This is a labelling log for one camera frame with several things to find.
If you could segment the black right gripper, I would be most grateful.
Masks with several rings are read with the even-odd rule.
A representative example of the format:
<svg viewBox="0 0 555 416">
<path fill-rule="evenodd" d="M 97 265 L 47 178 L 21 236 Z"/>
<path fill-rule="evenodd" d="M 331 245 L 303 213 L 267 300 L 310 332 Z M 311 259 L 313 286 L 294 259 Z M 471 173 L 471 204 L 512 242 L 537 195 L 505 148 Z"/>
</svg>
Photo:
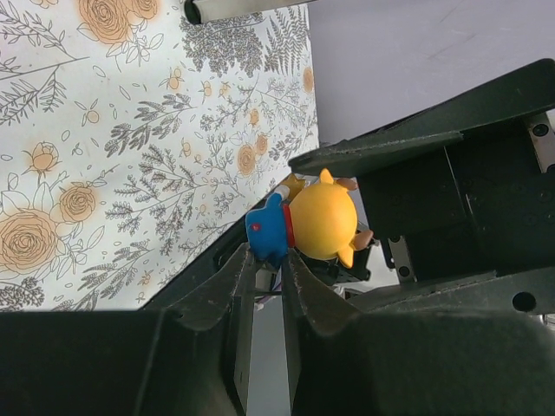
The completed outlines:
<svg viewBox="0 0 555 416">
<path fill-rule="evenodd" d="M 291 159 L 295 173 L 357 180 L 369 227 L 405 283 L 349 303 L 552 314 L 553 108 L 554 60 L 544 58 Z M 439 280 L 451 277 L 460 278 Z"/>
</svg>

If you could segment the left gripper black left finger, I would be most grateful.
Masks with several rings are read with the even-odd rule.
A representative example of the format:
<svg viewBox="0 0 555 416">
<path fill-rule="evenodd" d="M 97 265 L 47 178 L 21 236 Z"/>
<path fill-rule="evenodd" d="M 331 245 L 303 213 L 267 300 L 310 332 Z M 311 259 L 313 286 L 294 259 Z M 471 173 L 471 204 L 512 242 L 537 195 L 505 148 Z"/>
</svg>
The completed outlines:
<svg viewBox="0 0 555 416">
<path fill-rule="evenodd" d="M 245 414 L 255 275 L 242 244 L 166 309 L 2 313 L 2 414 Z"/>
</svg>

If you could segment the yellow round duck toy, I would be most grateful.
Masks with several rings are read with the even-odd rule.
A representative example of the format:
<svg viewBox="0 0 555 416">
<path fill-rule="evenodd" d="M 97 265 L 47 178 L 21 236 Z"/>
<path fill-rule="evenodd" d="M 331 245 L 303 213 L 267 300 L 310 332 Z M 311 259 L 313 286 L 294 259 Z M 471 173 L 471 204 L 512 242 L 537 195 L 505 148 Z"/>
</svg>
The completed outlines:
<svg viewBox="0 0 555 416">
<path fill-rule="evenodd" d="M 337 259 L 352 268 L 355 253 L 367 248 L 374 236 L 371 230 L 357 229 L 358 216 L 350 196 L 356 189 L 353 179 L 336 179 L 326 168 L 311 185 L 290 174 L 262 207 L 245 215 L 251 252 L 275 269 L 290 249 L 315 260 Z"/>
</svg>

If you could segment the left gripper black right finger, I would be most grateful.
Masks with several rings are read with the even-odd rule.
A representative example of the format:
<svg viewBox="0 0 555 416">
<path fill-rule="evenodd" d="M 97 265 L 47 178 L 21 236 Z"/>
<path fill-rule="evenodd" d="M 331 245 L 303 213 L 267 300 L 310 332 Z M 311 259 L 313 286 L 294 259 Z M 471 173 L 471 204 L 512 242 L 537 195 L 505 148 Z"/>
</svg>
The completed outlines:
<svg viewBox="0 0 555 416">
<path fill-rule="evenodd" d="M 364 312 L 296 252 L 282 273 L 292 414 L 553 414 L 554 332 L 542 315 Z"/>
</svg>

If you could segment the metal dish rack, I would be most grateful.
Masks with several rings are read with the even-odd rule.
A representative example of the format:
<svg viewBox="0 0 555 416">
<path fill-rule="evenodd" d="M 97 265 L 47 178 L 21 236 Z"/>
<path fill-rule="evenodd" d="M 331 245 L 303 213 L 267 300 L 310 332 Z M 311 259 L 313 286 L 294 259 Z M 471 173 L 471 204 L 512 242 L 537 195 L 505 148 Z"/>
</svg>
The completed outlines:
<svg viewBox="0 0 555 416">
<path fill-rule="evenodd" d="M 186 0 L 184 12 L 189 23 L 203 24 L 310 2 L 311 0 Z"/>
</svg>

